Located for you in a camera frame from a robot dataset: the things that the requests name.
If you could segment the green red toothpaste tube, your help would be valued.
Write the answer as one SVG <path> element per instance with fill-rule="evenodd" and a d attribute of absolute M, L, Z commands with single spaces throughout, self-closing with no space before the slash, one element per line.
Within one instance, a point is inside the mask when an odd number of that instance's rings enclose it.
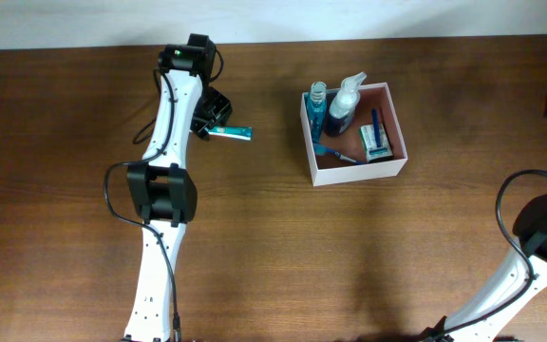
<path fill-rule="evenodd" d="M 242 141 L 250 141 L 253 136 L 251 127 L 214 126 L 213 128 L 207 128 L 206 131 L 209 135 Z"/>

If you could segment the green mouthwash bottle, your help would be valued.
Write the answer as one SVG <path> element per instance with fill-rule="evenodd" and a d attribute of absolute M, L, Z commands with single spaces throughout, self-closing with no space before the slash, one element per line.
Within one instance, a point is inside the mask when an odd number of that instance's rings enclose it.
<path fill-rule="evenodd" d="M 311 85 L 306 109 L 311 127 L 311 141 L 319 143 L 327 110 L 327 86 L 324 82 L 314 82 Z"/>

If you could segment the blue white toothbrush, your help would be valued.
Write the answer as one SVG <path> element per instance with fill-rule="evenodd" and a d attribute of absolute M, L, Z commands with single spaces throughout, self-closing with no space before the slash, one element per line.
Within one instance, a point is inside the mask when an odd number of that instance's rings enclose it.
<path fill-rule="evenodd" d="M 325 145 L 320 144 L 320 143 L 316 143 L 313 146 L 313 149 L 314 149 L 314 154 L 316 156 L 333 155 L 334 157 L 336 157 L 340 161 L 349 162 L 349 163 L 354 164 L 354 165 L 361 165 L 362 164 L 361 161 L 357 161 L 355 159 L 349 158 L 349 157 L 341 154 L 339 151 L 336 151 L 334 149 L 326 147 Z"/>

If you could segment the blue foam soap dispenser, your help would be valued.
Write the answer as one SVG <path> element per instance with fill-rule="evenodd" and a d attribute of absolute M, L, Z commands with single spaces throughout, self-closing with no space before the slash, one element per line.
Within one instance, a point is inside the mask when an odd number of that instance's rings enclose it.
<path fill-rule="evenodd" d="M 361 97 L 359 87 L 366 78 L 367 74 L 360 72 L 342 81 L 330 104 L 329 116 L 325 125 L 325 133 L 328 136 L 340 136 L 349 128 Z"/>

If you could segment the blue disposable razor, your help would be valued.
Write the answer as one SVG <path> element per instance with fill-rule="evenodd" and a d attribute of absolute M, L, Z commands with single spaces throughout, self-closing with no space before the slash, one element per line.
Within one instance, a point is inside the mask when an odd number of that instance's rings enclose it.
<path fill-rule="evenodd" d="M 387 158 L 392 155 L 389 144 L 386 144 L 382 138 L 381 125 L 376 108 L 371 110 L 372 128 L 367 132 L 365 141 L 368 143 L 368 156 L 373 159 Z"/>

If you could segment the green white soap bar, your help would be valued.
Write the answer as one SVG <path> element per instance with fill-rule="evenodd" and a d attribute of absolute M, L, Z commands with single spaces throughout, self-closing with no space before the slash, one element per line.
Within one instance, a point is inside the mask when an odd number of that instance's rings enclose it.
<path fill-rule="evenodd" d="M 363 125 L 359 134 L 368 163 L 384 162 L 393 159 L 393 153 L 384 126 L 380 123 L 377 130 L 372 124 Z"/>

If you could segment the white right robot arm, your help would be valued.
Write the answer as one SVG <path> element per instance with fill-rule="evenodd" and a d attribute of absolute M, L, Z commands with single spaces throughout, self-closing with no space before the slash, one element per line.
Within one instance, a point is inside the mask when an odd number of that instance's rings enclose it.
<path fill-rule="evenodd" d="M 462 308 L 424 330 L 423 341 L 499 341 L 498 333 L 547 287 L 547 194 L 530 200 L 507 230 L 501 217 L 503 195 L 522 176 L 547 179 L 547 171 L 527 169 L 509 176 L 496 197 L 496 221 L 510 244 L 506 259 Z"/>

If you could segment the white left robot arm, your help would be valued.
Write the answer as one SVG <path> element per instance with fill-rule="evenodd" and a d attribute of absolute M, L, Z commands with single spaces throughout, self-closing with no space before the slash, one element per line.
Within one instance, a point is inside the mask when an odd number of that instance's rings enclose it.
<path fill-rule="evenodd" d="M 142 232 L 141 267 L 126 341 L 181 339 L 175 264 L 198 190 L 187 170 L 190 135 L 207 140 L 224 126 L 231 102 L 211 83 L 224 62 L 216 44 L 192 33 L 184 45 L 168 45 L 155 69 L 160 104 L 150 143 L 140 161 L 127 164 L 126 179 Z"/>

